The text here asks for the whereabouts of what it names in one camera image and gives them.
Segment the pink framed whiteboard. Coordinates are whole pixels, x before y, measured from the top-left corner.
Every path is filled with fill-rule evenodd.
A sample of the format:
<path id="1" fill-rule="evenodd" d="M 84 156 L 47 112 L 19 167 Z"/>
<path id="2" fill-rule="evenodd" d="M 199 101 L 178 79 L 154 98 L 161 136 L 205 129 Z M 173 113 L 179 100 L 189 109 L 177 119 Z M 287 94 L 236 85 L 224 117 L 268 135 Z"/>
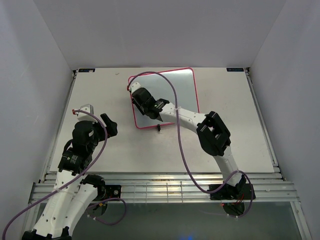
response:
<path id="1" fill-rule="evenodd" d="M 198 113 L 199 101 L 193 69 L 189 67 L 170 69 L 161 71 L 160 74 L 164 75 L 173 85 L 177 94 L 178 106 L 191 112 Z M 138 76 L 133 80 L 131 86 L 135 83 L 139 83 L 141 87 L 147 89 L 155 100 L 165 99 L 173 104 L 175 103 L 175 97 L 170 83 L 161 76 L 147 73 Z M 171 124 L 170 122 L 162 122 L 156 119 L 150 119 L 146 115 L 142 115 L 135 105 L 132 106 L 132 110 L 135 126 L 138 129 L 152 128 L 157 125 L 162 127 Z"/>

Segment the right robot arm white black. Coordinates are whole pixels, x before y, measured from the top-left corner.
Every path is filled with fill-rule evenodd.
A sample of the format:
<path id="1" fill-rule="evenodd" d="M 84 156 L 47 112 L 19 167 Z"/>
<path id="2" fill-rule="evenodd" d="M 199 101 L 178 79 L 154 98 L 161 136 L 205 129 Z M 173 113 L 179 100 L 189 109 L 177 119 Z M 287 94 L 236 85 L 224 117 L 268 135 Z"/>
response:
<path id="1" fill-rule="evenodd" d="M 136 83 L 129 88 L 132 103 L 142 115 L 152 120 L 174 123 L 177 125 L 177 138 L 184 167 L 194 185 L 207 194 L 226 194 L 237 199 L 244 193 L 246 177 L 240 172 L 231 150 L 231 133 L 219 114 L 211 111 L 208 114 L 192 112 L 176 106 L 166 99 L 154 99 L 151 93 Z M 201 148 L 216 161 L 223 178 L 223 184 L 215 190 L 201 188 L 191 174 L 183 153 L 181 128 L 194 132 Z"/>

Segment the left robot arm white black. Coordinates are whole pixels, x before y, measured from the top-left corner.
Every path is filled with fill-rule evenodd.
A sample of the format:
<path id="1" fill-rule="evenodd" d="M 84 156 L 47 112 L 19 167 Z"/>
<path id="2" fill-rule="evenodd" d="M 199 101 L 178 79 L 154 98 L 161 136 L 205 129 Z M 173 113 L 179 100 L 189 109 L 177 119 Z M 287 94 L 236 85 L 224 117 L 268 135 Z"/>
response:
<path id="1" fill-rule="evenodd" d="M 90 113 L 90 120 L 79 120 L 72 139 L 65 144 L 52 195 L 32 230 L 25 231 L 24 240 L 70 240 L 81 216 L 92 201 L 107 196 L 105 181 L 99 175 L 87 174 L 95 162 L 93 153 L 100 142 L 117 135 L 117 123 L 107 114 L 99 122 Z"/>

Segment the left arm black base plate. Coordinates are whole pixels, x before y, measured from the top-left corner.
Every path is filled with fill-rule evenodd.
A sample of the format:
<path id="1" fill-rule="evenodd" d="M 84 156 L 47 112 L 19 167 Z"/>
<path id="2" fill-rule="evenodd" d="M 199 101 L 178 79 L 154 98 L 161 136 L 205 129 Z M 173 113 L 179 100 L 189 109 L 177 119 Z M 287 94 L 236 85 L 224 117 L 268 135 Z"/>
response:
<path id="1" fill-rule="evenodd" d="M 121 198 L 121 185 L 104 185 L 98 188 L 97 201 L 110 198 Z"/>

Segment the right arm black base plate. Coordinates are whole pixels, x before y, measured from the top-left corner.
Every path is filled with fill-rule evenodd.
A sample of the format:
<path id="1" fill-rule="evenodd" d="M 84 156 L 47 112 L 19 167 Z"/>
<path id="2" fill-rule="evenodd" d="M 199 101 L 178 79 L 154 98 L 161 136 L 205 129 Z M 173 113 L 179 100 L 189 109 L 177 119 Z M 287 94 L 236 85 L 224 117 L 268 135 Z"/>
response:
<path id="1" fill-rule="evenodd" d="M 239 188 L 226 184 L 219 191 L 211 193 L 209 198 L 210 200 L 251 200 L 251 198 L 255 200 L 256 195 L 249 183 Z"/>

